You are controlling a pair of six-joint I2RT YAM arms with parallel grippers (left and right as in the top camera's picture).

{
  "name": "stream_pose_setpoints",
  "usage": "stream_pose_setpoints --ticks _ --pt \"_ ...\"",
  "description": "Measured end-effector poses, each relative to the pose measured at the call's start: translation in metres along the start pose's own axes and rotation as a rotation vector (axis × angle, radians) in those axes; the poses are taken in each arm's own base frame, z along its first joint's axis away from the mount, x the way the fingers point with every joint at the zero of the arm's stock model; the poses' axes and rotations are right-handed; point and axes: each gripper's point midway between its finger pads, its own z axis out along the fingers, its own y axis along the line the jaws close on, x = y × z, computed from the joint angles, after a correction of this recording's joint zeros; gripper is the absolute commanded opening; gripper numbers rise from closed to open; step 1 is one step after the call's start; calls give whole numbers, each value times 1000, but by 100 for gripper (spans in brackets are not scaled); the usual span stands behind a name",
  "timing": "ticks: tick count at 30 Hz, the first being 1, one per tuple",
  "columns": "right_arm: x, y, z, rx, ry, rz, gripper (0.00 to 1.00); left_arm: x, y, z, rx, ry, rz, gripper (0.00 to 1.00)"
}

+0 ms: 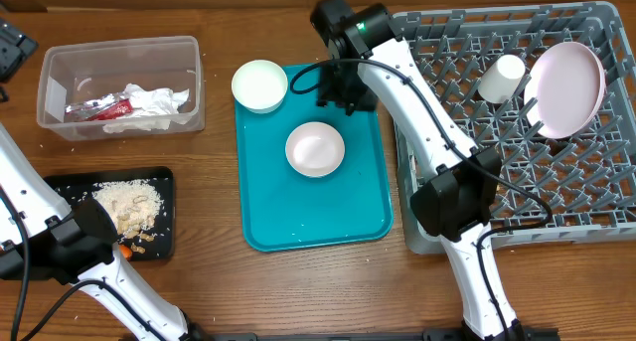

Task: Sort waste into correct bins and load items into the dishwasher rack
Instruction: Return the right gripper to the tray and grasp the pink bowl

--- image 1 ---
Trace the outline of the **white paper cup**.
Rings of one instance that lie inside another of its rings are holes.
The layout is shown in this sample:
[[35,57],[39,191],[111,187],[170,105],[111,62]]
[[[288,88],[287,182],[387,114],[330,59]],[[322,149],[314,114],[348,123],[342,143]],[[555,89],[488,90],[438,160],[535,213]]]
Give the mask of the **white paper cup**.
[[482,76],[478,92],[487,102],[501,104],[513,96],[525,71],[521,58],[503,55]]

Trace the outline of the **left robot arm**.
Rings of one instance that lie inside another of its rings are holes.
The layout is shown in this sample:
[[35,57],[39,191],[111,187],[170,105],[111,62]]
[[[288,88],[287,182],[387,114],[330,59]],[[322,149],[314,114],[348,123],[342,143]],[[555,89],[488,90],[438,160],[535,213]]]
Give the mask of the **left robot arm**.
[[113,222],[95,200],[73,209],[1,132],[1,277],[21,290],[16,339],[32,280],[54,279],[93,297],[139,340],[205,340],[207,334],[162,298],[125,259]]

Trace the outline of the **white bowl with rice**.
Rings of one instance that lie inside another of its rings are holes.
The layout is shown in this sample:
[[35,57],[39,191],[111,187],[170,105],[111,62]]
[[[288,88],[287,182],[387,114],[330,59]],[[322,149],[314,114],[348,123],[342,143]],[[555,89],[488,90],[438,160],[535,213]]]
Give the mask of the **white bowl with rice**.
[[268,60],[254,60],[238,68],[232,78],[235,100],[254,113],[270,113],[282,104],[287,90],[286,72]]

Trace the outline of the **white tissue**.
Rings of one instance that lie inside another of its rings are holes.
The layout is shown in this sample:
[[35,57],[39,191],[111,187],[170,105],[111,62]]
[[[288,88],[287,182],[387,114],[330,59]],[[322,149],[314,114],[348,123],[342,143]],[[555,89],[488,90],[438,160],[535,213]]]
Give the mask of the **white tissue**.
[[125,130],[168,130],[172,122],[185,124],[190,120],[188,116],[182,116],[179,112],[179,108],[189,100],[188,89],[179,92],[173,92],[167,87],[145,90],[139,85],[128,84],[123,93],[129,99],[132,111],[121,116],[121,119],[132,119],[132,122],[107,124],[103,127],[105,133],[120,133]]

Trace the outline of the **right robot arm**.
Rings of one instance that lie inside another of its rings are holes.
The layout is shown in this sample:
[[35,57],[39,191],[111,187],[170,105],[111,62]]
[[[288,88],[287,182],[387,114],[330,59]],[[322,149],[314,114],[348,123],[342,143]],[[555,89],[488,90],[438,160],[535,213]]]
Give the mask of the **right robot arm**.
[[414,62],[406,38],[382,4],[354,12],[320,0],[310,15],[329,54],[319,64],[318,105],[371,111],[382,103],[410,143],[423,182],[409,199],[417,230],[439,239],[463,302],[466,340],[524,340],[491,244],[490,207],[502,160],[479,148],[448,115]]

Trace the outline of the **white bowl with peanuts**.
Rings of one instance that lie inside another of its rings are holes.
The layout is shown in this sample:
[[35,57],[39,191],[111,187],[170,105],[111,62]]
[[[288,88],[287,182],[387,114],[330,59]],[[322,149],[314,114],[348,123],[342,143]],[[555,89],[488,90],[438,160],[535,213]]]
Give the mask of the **white bowl with peanuts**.
[[343,162],[345,143],[331,125],[311,121],[297,126],[288,136],[285,156],[289,165],[309,178],[322,178]]

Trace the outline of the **white round plate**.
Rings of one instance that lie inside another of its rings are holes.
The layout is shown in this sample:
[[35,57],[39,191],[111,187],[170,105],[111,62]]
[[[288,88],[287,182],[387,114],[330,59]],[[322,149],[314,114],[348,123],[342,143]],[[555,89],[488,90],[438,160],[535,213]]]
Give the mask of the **white round plate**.
[[580,132],[596,115],[606,82],[600,59],[584,44],[562,42],[534,63],[524,89],[526,118],[550,139]]

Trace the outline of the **orange carrot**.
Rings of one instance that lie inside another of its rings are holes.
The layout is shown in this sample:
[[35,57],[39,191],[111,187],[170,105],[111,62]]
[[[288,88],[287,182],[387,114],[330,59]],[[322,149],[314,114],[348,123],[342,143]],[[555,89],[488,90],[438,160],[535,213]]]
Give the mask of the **orange carrot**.
[[123,255],[123,256],[124,256],[127,260],[131,260],[132,255],[133,255],[133,251],[132,251],[129,247],[127,247],[127,246],[125,246],[125,245],[119,245],[119,249],[120,249],[120,251],[121,251],[122,255]]

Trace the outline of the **red snack wrapper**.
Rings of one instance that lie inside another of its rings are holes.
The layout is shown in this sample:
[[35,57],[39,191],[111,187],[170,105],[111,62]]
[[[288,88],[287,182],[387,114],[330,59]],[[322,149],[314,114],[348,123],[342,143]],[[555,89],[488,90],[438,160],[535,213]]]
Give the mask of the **red snack wrapper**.
[[65,122],[113,120],[133,112],[127,94],[110,93],[100,98],[74,103],[65,107]]

